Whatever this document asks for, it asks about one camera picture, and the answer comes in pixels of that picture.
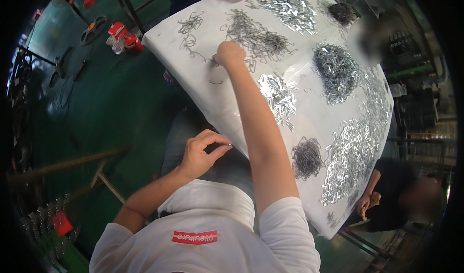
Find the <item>white t-shirt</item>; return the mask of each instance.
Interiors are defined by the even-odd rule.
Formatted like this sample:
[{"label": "white t-shirt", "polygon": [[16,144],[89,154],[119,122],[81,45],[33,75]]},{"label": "white t-shirt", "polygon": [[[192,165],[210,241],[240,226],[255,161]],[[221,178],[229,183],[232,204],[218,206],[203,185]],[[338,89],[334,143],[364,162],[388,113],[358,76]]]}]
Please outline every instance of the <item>white t-shirt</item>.
[{"label": "white t-shirt", "polygon": [[159,211],[176,212],[136,234],[109,223],[90,272],[319,272],[321,263],[300,199],[286,197],[263,212],[252,231],[251,198],[227,184],[195,180]]}]

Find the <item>red object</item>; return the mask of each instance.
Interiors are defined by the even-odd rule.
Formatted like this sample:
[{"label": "red object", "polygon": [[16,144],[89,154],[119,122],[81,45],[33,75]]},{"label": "red object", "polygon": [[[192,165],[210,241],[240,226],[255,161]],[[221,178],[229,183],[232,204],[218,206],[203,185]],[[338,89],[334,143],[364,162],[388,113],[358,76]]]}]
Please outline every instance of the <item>red object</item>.
[{"label": "red object", "polygon": [[95,0],[85,0],[84,1],[84,8],[86,10],[89,9],[90,5],[94,6],[95,5]]},{"label": "red object", "polygon": [[199,234],[174,231],[171,236],[173,237],[172,241],[176,243],[203,245],[217,242],[219,235],[217,231],[209,231]]},{"label": "red object", "polygon": [[66,214],[62,210],[51,217],[51,225],[60,238],[73,230],[73,226],[69,222],[68,218],[66,218]]},{"label": "red object", "polygon": [[126,47],[131,53],[139,54],[142,52],[143,45],[140,42],[140,39],[137,38],[134,34],[124,36],[124,39],[126,40]]},{"label": "red object", "polygon": [[111,28],[108,30],[108,33],[113,35],[116,39],[119,39],[121,36],[129,34],[124,24],[121,22],[116,22],[111,25]]}]

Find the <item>red water bottle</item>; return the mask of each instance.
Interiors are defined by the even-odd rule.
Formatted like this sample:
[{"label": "red water bottle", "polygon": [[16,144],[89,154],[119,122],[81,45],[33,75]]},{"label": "red water bottle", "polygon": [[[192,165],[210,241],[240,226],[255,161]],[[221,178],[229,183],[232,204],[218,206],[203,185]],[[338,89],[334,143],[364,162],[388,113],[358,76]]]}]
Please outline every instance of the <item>red water bottle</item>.
[{"label": "red water bottle", "polygon": [[139,54],[142,52],[143,45],[134,34],[124,36],[124,39],[126,40],[126,47],[131,53]]}]

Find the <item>white table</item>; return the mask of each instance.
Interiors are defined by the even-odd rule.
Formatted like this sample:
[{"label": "white table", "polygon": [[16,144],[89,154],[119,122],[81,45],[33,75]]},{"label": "white table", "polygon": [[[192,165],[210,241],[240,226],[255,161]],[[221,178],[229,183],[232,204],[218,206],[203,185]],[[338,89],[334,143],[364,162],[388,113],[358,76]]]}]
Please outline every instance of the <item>white table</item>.
[{"label": "white table", "polygon": [[[205,61],[205,59],[212,58],[218,45],[225,40],[226,31],[221,30],[227,28],[221,28],[221,26],[229,24],[227,19],[230,16],[226,13],[230,13],[230,9],[243,9],[248,16],[260,22],[270,31],[285,36],[298,49],[293,54],[286,54],[281,61],[268,62],[267,64],[258,61],[256,70],[252,73],[255,81],[262,73],[273,74],[277,72],[283,75],[287,81],[298,83],[300,90],[293,90],[297,99],[297,115],[291,118],[295,127],[294,132],[292,133],[287,127],[279,126],[289,157],[291,157],[292,147],[297,145],[302,137],[314,137],[321,144],[321,155],[325,159],[328,152],[324,148],[332,144],[333,132],[338,131],[342,120],[360,116],[358,110],[363,101],[364,93],[361,88],[357,88],[354,92],[357,93],[358,101],[349,97],[345,103],[335,106],[328,105],[326,98],[320,96],[323,86],[321,79],[312,70],[312,49],[318,42],[322,41],[344,46],[346,41],[341,34],[346,36],[346,33],[340,32],[339,28],[334,26],[333,18],[321,13],[317,1],[307,0],[318,14],[316,28],[320,35],[306,34],[302,36],[298,32],[293,32],[287,26],[282,25],[271,12],[264,9],[251,9],[247,7],[249,3],[244,0],[202,0],[166,18],[150,29],[145,33],[142,43],[172,73],[203,112],[208,122],[221,134],[226,135],[234,143],[234,146],[248,157],[239,109],[230,79],[223,67],[216,67],[209,60]],[[325,1],[331,4],[335,3],[334,0]],[[181,28],[178,21],[188,19],[192,12],[200,14],[203,11],[201,26],[192,32],[196,38],[196,45],[191,47],[191,51],[195,53],[180,49],[185,36],[178,33]],[[386,82],[385,76],[380,65],[377,68],[379,84],[383,85]],[[212,84],[212,82],[222,82],[222,84]],[[311,89],[313,92],[305,93],[304,89]],[[392,106],[392,97],[389,91],[387,102]],[[385,145],[388,128],[387,125],[377,158],[380,157]],[[349,216],[353,206],[347,206],[347,197],[326,207],[319,202],[325,177],[326,170],[322,168],[317,177],[298,181],[297,186],[307,219],[322,236],[330,239]],[[360,192],[358,198],[362,195],[366,184],[366,181],[358,181],[357,185]],[[327,215],[330,212],[333,212],[333,219],[336,220],[336,225],[334,226],[332,223],[332,228],[327,220]]]}]

